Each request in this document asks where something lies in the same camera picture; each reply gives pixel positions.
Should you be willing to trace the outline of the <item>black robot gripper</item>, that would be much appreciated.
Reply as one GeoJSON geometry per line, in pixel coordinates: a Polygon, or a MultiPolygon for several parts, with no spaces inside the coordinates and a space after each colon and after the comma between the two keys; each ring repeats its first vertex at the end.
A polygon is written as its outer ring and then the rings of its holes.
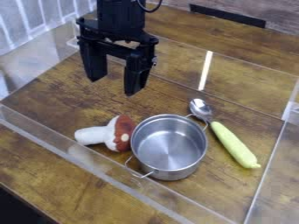
{"type": "Polygon", "coordinates": [[[76,23],[79,51],[88,79],[95,82],[108,74],[107,54],[124,58],[126,95],[132,96],[146,87],[156,64],[155,46],[159,39],[144,31],[143,24],[134,21],[104,22],[82,17],[76,23]]]}

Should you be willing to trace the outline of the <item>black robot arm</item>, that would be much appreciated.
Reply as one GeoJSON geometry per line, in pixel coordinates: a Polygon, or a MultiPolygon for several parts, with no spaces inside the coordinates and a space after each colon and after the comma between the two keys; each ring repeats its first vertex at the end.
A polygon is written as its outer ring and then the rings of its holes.
{"type": "Polygon", "coordinates": [[[159,39],[144,31],[146,0],[98,0],[98,18],[76,20],[79,51],[88,79],[108,74],[108,55],[126,61],[124,91],[131,96],[144,87],[156,64],[159,39]]]}

